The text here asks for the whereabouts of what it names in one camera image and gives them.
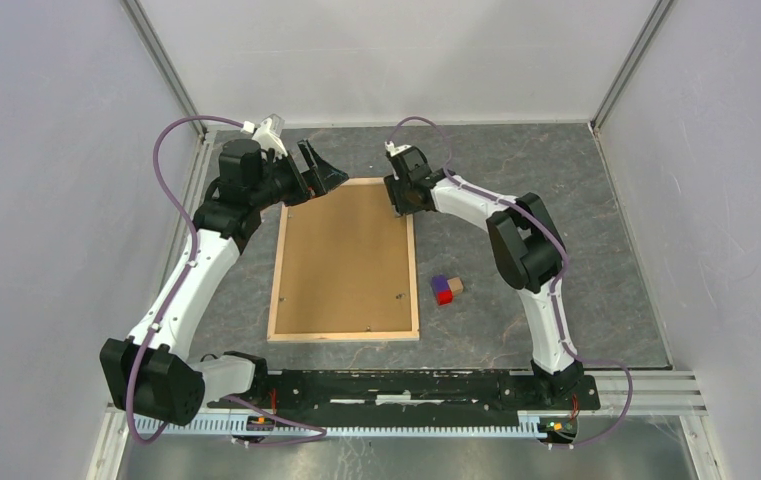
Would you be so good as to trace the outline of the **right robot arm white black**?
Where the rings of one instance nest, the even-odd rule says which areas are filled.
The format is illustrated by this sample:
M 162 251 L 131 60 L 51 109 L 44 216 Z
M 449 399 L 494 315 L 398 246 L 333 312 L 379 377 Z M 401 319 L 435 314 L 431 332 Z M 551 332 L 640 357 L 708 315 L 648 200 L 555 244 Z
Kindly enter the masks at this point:
M 542 199 L 497 194 L 447 169 L 432 170 L 411 145 L 388 141 L 385 149 L 393 173 L 384 184 L 398 216 L 444 213 L 487 232 L 501 278 L 522 301 L 533 341 L 534 396 L 547 408 L 562 406 L 584 371 L 561 312 L 567 252 Z

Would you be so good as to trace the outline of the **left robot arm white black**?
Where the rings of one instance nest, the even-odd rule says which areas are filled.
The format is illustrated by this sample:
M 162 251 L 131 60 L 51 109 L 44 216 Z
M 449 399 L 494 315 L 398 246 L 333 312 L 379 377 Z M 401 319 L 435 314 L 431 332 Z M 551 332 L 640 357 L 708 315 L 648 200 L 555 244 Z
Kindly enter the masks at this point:
M 177 265 L 148 313 L 125 339 L 108 339 L 99 359 L 113 404 L 128 425 L 139 417 L 185 426 L 211 402 L 234 395 L 246 407 L 270 394 L 264 359 L 225 353 L 192 363 L 190 346 L 215 291 L 270 206 L 296 206 L 343 185 L 348 174 L 298 143 L 307 168 L 289 153 L 250 139 L 225 144 L 218 176 L 195 211 Z

